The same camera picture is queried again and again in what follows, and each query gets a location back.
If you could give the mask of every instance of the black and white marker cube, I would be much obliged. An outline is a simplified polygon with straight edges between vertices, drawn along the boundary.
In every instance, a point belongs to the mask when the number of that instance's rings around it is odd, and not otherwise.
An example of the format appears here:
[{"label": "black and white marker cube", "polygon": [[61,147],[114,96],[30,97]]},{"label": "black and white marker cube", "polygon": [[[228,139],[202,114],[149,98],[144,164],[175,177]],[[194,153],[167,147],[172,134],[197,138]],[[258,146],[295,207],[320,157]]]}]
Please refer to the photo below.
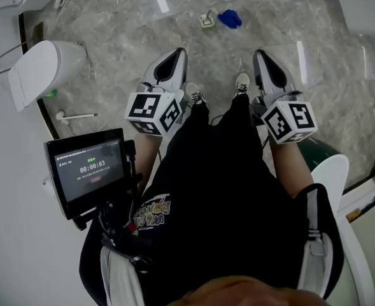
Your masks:
[{"label": "black and white marker cube", "polygon": [[131,93],[125,113],[140,133],[165,136],[181,115],[174,93]]},{"label": "black and white marker cube", "polygon": [[276,101],[262,121],[278,144],[300,142],[318,129],[309,102]]}]

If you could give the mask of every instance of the gray tile floor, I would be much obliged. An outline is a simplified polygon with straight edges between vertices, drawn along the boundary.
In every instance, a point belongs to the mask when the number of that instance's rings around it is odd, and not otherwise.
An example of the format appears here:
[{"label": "gray tile floor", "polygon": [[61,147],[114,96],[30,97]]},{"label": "gray tile floor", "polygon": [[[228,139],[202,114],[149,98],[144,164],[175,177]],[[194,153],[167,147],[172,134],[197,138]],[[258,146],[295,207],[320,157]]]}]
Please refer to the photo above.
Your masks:
[{"label": "gray tile floor", "polygon": [[[187,80],[203,86],[211,117],[223,114],[236,75],[245,71],[253,80],[252,55],[264,48],[286,64],[312,102],[320,125],[316,137],[349,157],[348,183],[369,174],[375,158],[375,38],[349,32],[338,0],[166,1],[168,13],[156,0],[67,0],[58,11],[49,5],[26,13],[28,32],[44,21],[46,39],[80,41],[87,48],[88,67],[45,104],[52,118],[60,109],[98,116],[71,121],[70,128],[56,122],[62,137],[124,128],[132,138],[124,121],[128,94],[152,61],[176,47],[186,48]],[[214,16],[236,10],[243,26],[233,30],[218,22],[203,30],[198,19],[210,9]],[[265,157],[270,162],[268,151]]]}]

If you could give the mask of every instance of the sneaker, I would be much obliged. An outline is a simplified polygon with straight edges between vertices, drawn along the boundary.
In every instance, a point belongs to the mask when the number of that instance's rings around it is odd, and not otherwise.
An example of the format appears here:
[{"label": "sneaker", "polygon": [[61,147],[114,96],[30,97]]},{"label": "sneaker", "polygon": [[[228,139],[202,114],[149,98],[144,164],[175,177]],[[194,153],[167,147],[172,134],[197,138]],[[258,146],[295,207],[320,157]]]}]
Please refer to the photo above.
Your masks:
[{"label": "sneaker", "polygon": [[200,105],[202,102],[207,104],[206,99],[201,93],[200,87],[195,83],[188,83],[186,85],[186,94],[194,105]]},{"label": "sneaker", "polygon": [[250,77],[246,73],[241,73],[236,79],[236,95],[248,94],[250,88]]}]

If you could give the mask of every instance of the forearm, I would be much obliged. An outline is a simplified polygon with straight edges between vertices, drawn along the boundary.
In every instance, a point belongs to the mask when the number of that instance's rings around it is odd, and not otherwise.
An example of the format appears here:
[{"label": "forearm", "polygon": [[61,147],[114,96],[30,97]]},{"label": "forearm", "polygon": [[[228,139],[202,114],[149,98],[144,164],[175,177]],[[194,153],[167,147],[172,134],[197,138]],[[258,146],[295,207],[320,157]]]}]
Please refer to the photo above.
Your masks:
[{"label": "forearm", "polygon": [[152,173],[153,165],[155,164],[156,156],[162,143],[162,137],[138,133],[134,141],[136,149],[136,173],[142,173],[143,175],[143,180],[138,185],[139,193],[142,194]]},{"label": "forearm", "polygon": [[295,198],[304,188],[313,184],[313,178],[296,143],[278,145],[271,141],[276,177],[287,193]]}]

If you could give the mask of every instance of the blue cloth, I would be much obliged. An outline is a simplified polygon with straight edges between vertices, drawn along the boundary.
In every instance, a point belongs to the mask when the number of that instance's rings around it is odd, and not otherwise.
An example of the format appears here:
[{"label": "blue cloth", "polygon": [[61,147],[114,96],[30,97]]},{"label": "blue cloth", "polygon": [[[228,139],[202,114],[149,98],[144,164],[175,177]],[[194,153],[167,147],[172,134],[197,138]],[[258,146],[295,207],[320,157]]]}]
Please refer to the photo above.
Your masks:
[{"label": "blue cloth", "polygon": [[218,15],[218,19],[221,23],[228,26],[229,28],[237,28],[243,24],[236,11],[228,9],[225,12]]}]

